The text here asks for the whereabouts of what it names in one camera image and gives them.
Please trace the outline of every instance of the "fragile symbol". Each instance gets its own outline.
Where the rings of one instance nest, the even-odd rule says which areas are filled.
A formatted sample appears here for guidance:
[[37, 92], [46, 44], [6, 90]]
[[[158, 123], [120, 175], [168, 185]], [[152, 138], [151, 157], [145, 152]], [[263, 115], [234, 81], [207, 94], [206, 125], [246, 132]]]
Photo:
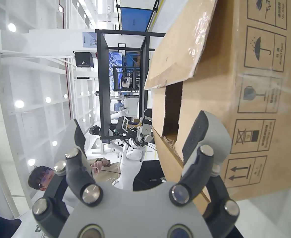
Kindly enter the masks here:
[[263, 96], [265, 101], [266, 92], [263, 94], [257, 94], [255, 89], [251, 85], [245, 87], [243, 92], [243, 99], [245, 101], [252, 101], [255, 99], [256, 96]]
[[233, 181], [234, 179], [240, 179], [240, 178], [245, 178], [245, 179], [248, 179], [249, 177], [249, 173], [250, 173], [250, 169], [251, 169], [251, 165], [247, 166], [247, 167], [233, 167], [231, 168], [230, 170], [233, 171], [233, 172], [236, 172], [237, 170], [248, 170], [247, 174], [246, 175], [243, 175], [243, 176], [230, 176], [228, 179]]
[[[266, 2], [266, 10], [265, 10], [265, 17], [264, 17], [264, 19], [266, 19], [266, 13], [271, 8], [270, 1], [269, 0], [265, 0], [265, 2]], [[256, 7], [258, 8], [259, 11], [262, 9], [262, 5], [263, 5], [263, 0], [257, 0]]]
[[263, 50], [263, 51], [268, 51], [269, 52], [269, 55], [271, 55], [271, 50], [268, 50], [268, 49], [264, 49], [264, 48], [261, 48], [261, 37], [259, 37], [256, 41], [254, 41], [253, 39], [251, 39], [251, 41], [253, 42], [250, 43], [253, 47], [253, 52], [255, 53], [255, 57], [257, 60], [260, 60], [260, 51]]

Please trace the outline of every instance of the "metal bolt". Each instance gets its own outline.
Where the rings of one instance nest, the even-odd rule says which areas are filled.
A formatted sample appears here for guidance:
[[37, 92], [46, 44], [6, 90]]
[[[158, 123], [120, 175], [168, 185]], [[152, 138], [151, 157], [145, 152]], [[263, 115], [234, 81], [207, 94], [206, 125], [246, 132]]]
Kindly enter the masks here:
[[209, 145], [201, 146], [201, 152], [207, 156], [213, 156], [213, 149]]
[[61, 173], [65, 170], [66, 162], [63, 160], [58, 161], [54, 166], [54, 171], [56, 173]]
[[180, 184], [174, 185], [171, 193], [174, 201], [176, 201], [179, 204], [185, 204], [189, 200], [188, 190]]
[[84, 190], [82, 198], [85, 203], [94, 203], [95, 201], [97, 201], [99, 196], [100, 196], [99, 186], [91, 184], [87, 186], [86, 189]]
[[32, 211], [35, 215], [40, 215], [44, 213], [46, 209], [47, 209], [47, 201], [45, 198], [38, 199], [32, 207]]
[[73, 148], [68, 153], [66, 153], [65, 156], [66, 156], [66, 158], [73, 158], [78, 154], [78, 151], [79, 150], [77, 148]]
[[228, 200], [225, 204], [225, 210], [231, 216], [238, 216], [240, 209], [237, 203], [233, 200]]

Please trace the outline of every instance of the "umbrella symbol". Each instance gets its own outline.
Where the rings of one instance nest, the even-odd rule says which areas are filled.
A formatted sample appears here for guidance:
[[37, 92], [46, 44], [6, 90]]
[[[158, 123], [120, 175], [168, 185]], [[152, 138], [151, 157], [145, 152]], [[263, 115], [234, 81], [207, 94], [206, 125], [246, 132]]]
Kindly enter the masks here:
[[268, 51], [269, 55], [271, 55], [271, 50], [261, 48], [261, 37], [259, 37], [255, 42], [252, 40], [252, 42], [253, 42], [253, 44], [252, 43], [250, 43], [250, 44], [254, 48], [253, 51], [255, 53], [255, 57], [257, 58], [257, 60], [260, 60], [260, 51], [261, 50]]
[[255, 89], [251, 85], [245, 87], [243, 92], [243, 99], [245, 101], [252, 101], [255, 99], [256, 96], [263, 96], [265, 101], [266, 92], [263, 94], [257, 94]]

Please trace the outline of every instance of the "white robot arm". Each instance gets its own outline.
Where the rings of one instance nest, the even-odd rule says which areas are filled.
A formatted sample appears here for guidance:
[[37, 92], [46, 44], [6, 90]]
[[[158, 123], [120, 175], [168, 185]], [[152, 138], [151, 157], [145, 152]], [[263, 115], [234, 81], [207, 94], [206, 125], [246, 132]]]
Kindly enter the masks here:
[[132, 191], [133, 181], [141, 169], [146, 147], [135, 145], [132, 139], [129, 142], [130, 146], [125, 143], [123, 147], [120, 161], [120, 177], [112, 185], [118, 189]]

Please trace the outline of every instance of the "white ceiling beam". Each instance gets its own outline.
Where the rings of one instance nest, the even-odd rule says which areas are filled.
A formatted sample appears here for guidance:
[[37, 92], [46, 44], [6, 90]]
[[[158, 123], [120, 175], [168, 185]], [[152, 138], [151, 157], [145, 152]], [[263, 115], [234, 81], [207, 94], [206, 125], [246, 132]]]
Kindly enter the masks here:
[[1, 63], [16, 68], [23, 68], [29, 70], [38, 70], [43, 72], [51, 72], [58, 74], [66, 74], [65, 70], [29, 61], [22, 58], [1, 58]]

